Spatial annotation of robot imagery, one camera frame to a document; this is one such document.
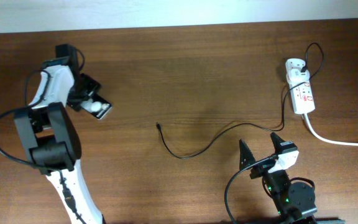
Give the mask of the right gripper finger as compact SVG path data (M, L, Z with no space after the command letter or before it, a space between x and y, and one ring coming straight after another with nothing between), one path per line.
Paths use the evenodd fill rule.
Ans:
M243 139L239 140L240 160L239 170L250 169L256 163L253 153Z
M285 142L285 140L283 140L279 135L277 135L275 132L272 132L270 134L270 138L272 140L274 149L275 149L275 153L282 153L283 151L283 146L281 145L281 143Z

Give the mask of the black Galaxy flip phone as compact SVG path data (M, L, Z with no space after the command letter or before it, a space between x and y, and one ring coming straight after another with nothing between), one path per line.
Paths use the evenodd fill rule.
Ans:
M94 116L96 119L103 119L113 108L113 104L98 94L80 104L81 108Z

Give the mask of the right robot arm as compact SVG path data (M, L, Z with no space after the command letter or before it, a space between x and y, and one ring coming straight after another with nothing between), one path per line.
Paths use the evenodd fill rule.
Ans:
M316 223L314 182L301 177L291 179L286 172L298 159L298 147L276 133L271 133L270 137L275 152L259 161L255 160L245 141L239 141L239 169L250 170L251 179L262 179L262 186L274 202L280 223Z

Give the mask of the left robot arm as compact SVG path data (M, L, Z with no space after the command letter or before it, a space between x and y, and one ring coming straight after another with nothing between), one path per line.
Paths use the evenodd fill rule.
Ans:
M81 170L81 143L65 109L75 84L67 65L40 71L41 81L29 105L14 113L27 162L46 176L72 223L104 223Z

